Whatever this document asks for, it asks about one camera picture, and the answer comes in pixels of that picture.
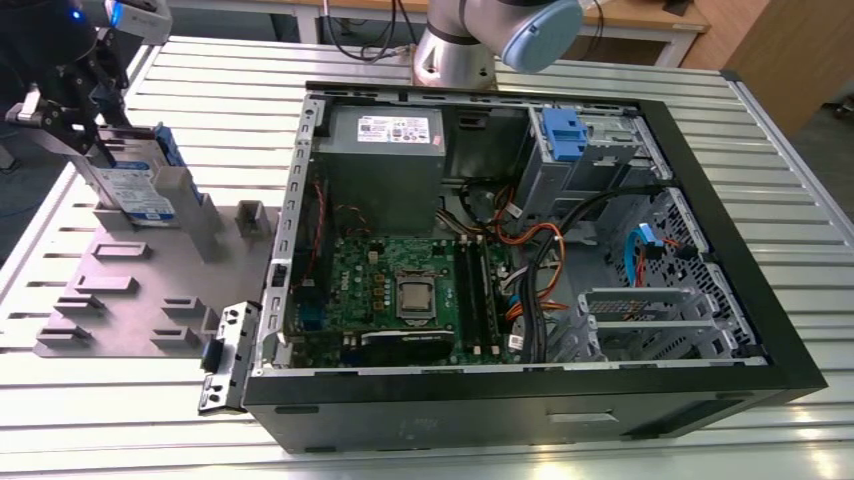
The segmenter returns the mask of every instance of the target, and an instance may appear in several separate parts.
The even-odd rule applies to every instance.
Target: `ram slot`
[[[484,262],[481,257],[481,247],[477,243],[469,245],[466,252],[469,260],[469,285],[472,287],[472,298],[474,308],[476,325],[478,329],[478,335],[481,338],[481,346],[489,348],[493,341],[490,339],[489,328],[489,307],[488,307],[488,295],[486,285],[484,284]]]
[[[482,334],[482,341],[485,347],[489,345],[493,355],[501,353],[501,333],[498,331],[498,315],[496,313],[496,295],[493,289],[493,265],[490,263],[490,249],[486,245],[486,239],[478,237],[478,250],[481,256],[481,277],[484,282],[484,295],[486,300],[486,330]]]
[[[460,308],[460,336],[466,351],[481,349],[474,298],[472,296],[472,273],[469,269],[468,244],[461,240],[454,245],[454,279],[457,284],[457,304]]]

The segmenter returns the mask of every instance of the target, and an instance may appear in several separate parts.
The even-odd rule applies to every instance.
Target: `slotted metal surface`
[[[852,226],[749,94],[714,72],[561,62],[540,75],[500,67],[505,90],[665,101],[831,388],[682,438],[636,443],[290,456],[247,415],[199,418],[195,360],[41,359],[31,352],[97,226],[95,195],[71,170],[0,275],[0,473],[149,478],[781,478],[854,476]],[[397,59],[348,61],[332,47],[173,38],[127,99],[133,122],[163,121],[221,205],[281,204],[308,80],[406,84]]]

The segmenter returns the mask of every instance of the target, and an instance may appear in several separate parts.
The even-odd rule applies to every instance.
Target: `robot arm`
[[[434,0],[418,45],[418,84],[492,88],[496,61],[525,73],[546,68],[581,30],[578,0]]]
[[[165,42],[173,24],[165,0],[107,0],[106,7],[113,28],[97,30],[79,0],[0,0],[0,55],[29,90],[6,120],[50,151],[87,156],[102,167],[115,161],[98,116],[130,127],[122,50]]]

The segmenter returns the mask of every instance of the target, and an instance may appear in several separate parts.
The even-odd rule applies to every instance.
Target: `cpu socket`
[[[434,277],[397,277],[398,318],[413,327],[424,327],[437,318],[437,288]]]

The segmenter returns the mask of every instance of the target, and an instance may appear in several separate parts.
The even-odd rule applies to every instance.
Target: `power supply label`
[[[430,143],[429,119],[425,117],[362,117],[358,141]]]
[[[114,168],[95,168],[95,174],[127,213],[143,225],[162,225],[175,218],[170,201],[157,192],[151,181],[154,172],[145,162],[117,162]]]

